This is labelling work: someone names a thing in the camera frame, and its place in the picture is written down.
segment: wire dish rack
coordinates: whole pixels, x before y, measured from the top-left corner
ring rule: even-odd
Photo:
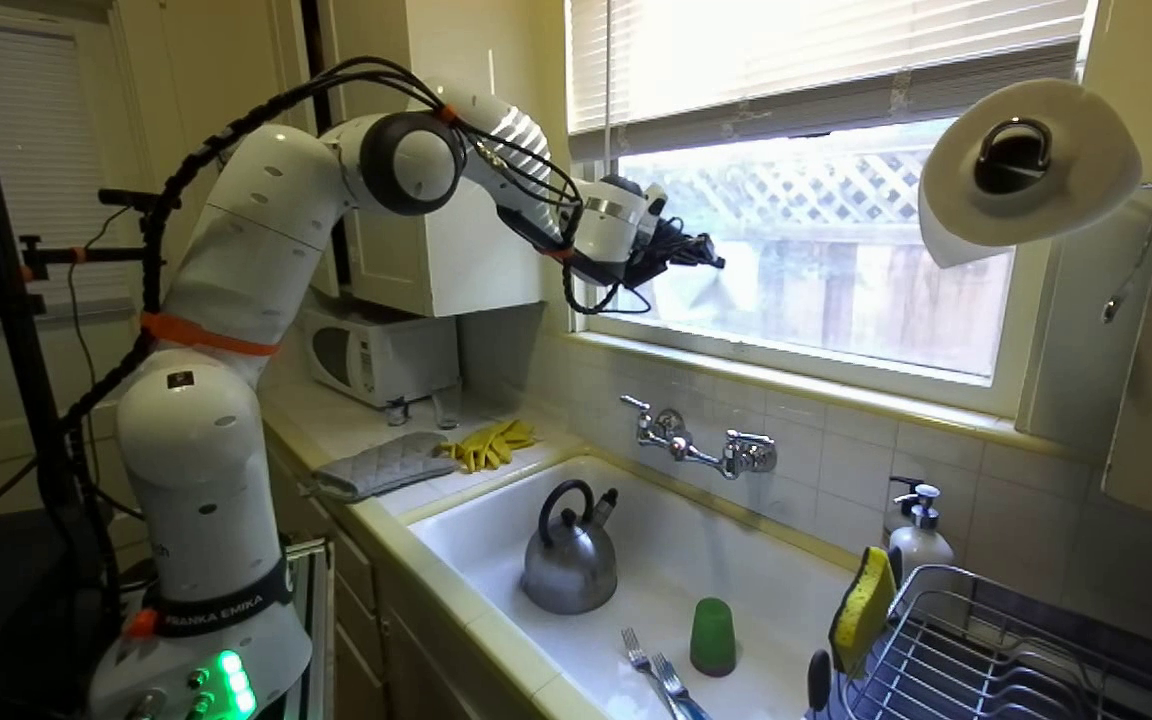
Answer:
[[[827,714],[1152,720],[1152,638],[962,566],[918,566],[897,590],[863,678],[836,674]]]

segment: window blind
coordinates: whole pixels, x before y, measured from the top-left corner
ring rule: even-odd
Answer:
[[[962,106],[1068,76],[1085,3],[569,0],[571,152],[592,154],[605,123],[649,152]]]
[[[107,214],[97,202],[101,154],[72,36],[0,29],[0,184],[13,230],[48,248],[93,240]],[[131,271],[118,262],[85,262],[72,282],[86,309],[131,299]],[[50,267],[31,290],[48,312],[67,312],[67,267]]]

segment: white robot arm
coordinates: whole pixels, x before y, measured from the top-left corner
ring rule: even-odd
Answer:
[[[437,90],[427,110],[361,115],[325,134],[259,123],[222,162],[114,419],[148,519],[157,590],[102,653],[93,714],[251,714],[311,658],[287,605],[254,379],[345,210],[437,210],[459,179],[534,250],[594,282],[716,262],[630,184],[571,184],[514,106]]]

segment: kitchen sink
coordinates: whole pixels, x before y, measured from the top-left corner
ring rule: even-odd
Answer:
[[[618,492],[605,523],[618,586],[585,617],[545,611],[518,586],[527,537],[559,481],[588,481],[594,497]],[[506,617],[559,674],[592,695],[598,714],[666,714],[653,683],[618,656],[618,628],[636,628],[653,653],[663,653],[709,714],[798,714],[809,658],[822,646],[849,566],[841,553],[705,502],[694,492],[672,492],[666,481],[571,454],[409,528],[477,598]],[[726,674],[698,674],[688,665],[693,609],[705,595],[733,605],[741,658]]]

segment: silver kettle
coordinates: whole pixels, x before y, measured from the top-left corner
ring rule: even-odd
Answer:
[[[556,510],[556,501],[581,492],[585,509]],[[541,502],[534,537],[527,538],[524,590],[531,605],[575,617],[608,605],[614,590],[614,549],[605,519],[614,509],[614,487],[592,501],[585,481],[564,481]]]

